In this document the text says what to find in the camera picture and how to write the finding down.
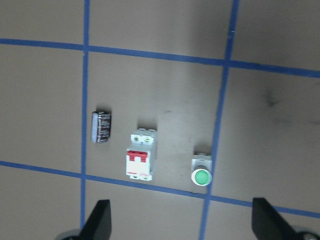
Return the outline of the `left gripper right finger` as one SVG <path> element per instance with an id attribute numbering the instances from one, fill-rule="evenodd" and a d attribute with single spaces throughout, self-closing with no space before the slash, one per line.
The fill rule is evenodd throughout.
<path id="1" fill-rule="evenodd" d="M 263 197 L 252 200 L 251 228 L 258 240 L 293 240 L 296 231 Z"/>

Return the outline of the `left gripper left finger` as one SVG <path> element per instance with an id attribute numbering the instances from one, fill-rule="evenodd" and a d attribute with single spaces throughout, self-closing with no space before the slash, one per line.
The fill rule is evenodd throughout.
<path id="1" fill-rule="evenodd" d="M 99 200 L 83 226 L 81 240 L 109 240 L 112 233 L 111 203 Z"/>

